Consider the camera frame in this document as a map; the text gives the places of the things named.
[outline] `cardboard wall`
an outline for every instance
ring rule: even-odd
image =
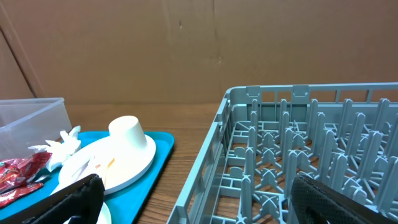
[[[21,98],[33,98],[33,94],[0,31],[0,100]]]
[[[236,85],[398,81],[395,0],[0,0],[38,97],[219,102]]]

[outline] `red wrapper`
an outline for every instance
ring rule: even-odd
[[[24,159],[0,161],[0,194],[32,182],[51,155],[52,153],[49,152],[39,152]]]
[[[20,197],[27,195],[39,188],[43,187],[43,183],[33,183],[26,185],[24,187],[19,187],[14,190],[10,190],[7,193],[0,194],[0,208],[3,208],[6,205],[14,202]]]

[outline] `light blue plastic dish rack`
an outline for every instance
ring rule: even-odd
[[[298,223],[289,206],[296,173],[398,220],[398,103],[372,101],[385,90],[398,83],[229,89],[168,223]],[[282,91],[291,92],[290,102],[278,101]],[[334,91],[335,99],[310,99],[314,91]],[[341,102],[346,91],[366,92],[365,100]],[[264,92],[274,101],[263,102]],[[236,218],[216,215],[220,197],[239,199]]]

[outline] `wooden table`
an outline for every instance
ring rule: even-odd
[[[145,131],[174,135],[173,154],[150,196],[138,223],[165,223],[188,177],[215,117],[219,103],[200,105],[66,105],[72,126],[82,131],[108,130],[123,115],[134,115]]]

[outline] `white napkin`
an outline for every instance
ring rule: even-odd
[[[71,155],[80,150],[81,142],[77,139],[79,132],[80,126],[74,127],[69,134],[66,131],[61,131],[60,134],[63,143],[45,140],[48,145],[31,146],[28,149],[34,150],[35,153],[41,151],[51,152],[52,156],[45,167],[52,172],[57,167],[63,166]]]

